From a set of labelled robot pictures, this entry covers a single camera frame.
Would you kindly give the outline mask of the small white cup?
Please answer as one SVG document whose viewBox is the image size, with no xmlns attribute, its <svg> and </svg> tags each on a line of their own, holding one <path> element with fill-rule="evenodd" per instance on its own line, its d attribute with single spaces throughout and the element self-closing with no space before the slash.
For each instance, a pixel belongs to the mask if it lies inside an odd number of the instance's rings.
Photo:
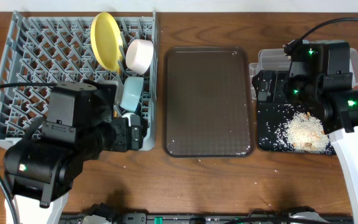
<svg viewBox="0 0 358 224">
<path fill-rule="evenodd" d="M 123 118 L 128 119 L 129 126 L 141 126 L 141 117 L 135 113 L 125 113 L 122 115 Z"/>
</svg>

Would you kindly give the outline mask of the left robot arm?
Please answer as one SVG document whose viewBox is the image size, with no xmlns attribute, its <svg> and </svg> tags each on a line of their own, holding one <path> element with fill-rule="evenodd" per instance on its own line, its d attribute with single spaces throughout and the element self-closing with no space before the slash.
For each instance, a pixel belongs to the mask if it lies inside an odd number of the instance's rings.
<svg viewBox="0 0 358 224">
<path fill-rule="evenodd" d="M 146 120 L 136 114 L 112 120 L 87 116 L 68 124 L 44 121 L 40 139 L 24 137 L 4 155 L 12 219 L 58 223 L 84 162 L 97 160 L 102 151 L 138 151 L 146 129 Z"/>
</svg>

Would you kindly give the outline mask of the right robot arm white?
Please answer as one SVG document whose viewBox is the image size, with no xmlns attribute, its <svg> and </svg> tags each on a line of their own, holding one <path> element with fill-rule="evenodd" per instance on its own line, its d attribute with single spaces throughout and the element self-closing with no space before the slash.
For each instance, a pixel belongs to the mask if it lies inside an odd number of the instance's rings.
<svg viewBox="0 0 358 224">
<path fill-rule="evenodd" d="M 252 79 L 258 104 L 302 105 L 318 118 L 339 159 L 358 223 L 358 89 L 351 72 L 293 75 L 261 70 Z"/>
</svg>

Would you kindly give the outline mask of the white bowl with food residue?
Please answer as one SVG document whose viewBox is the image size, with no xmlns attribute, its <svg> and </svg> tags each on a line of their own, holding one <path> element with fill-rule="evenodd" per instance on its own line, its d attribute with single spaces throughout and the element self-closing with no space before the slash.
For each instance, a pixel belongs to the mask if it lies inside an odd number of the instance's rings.
<svg viewBox="0 0 358 224">
<path fill-rule="evenodd" d="M 135 39 L 128 46 L 126 66 L 133 72 L 143 75 L 150 67 L 154 55 L 154 45 L 150 40 Z"/>
</svg>

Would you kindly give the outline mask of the light blue bowl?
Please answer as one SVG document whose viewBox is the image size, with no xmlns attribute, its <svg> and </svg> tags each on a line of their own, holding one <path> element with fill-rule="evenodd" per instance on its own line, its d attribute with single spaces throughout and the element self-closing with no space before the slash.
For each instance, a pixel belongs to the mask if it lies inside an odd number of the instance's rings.
<svg viewBox="0 0 358 224">
<path fill-rule="evenodd" d="M 120 107 L 124 110 L 135 112 L 143 90 L 143 77 L 128 77 L 124 82 L 124 91 Z"/>
</svg>

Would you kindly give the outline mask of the yellow plate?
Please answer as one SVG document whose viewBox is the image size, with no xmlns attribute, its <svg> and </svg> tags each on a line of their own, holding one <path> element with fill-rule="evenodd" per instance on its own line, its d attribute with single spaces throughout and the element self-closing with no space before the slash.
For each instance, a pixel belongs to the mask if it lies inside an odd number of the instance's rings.
<svg viewBox="0 0 358 224">
<path fill-rule="evenodd" d="M 118 71 L 118 61 L 122 60 L 119 47 L 123 46 L 123 41 L 119 26 L 110 13 L 101 12 L 93 19 L 90 39 L 98 63 L 106 70 Z"/>
</svg>

